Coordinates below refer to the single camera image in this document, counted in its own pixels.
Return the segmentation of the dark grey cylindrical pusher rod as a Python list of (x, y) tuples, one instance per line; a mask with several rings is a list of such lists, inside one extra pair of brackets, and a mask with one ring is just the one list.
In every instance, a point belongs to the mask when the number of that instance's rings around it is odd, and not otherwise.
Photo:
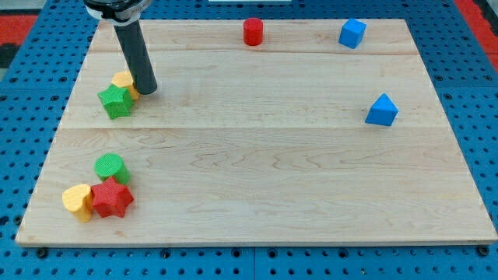
[(139, 21), (114, 30), (136, 89), (142, 95), (155, 93), (158, 85)]

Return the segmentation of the silver black robot wrist flange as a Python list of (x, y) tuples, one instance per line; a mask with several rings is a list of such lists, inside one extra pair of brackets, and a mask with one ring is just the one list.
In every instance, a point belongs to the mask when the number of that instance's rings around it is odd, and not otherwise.
[(93, 18), (114, 26), (127, 26), (139, 20), (153, 0), (83, 0), (83, 3)]

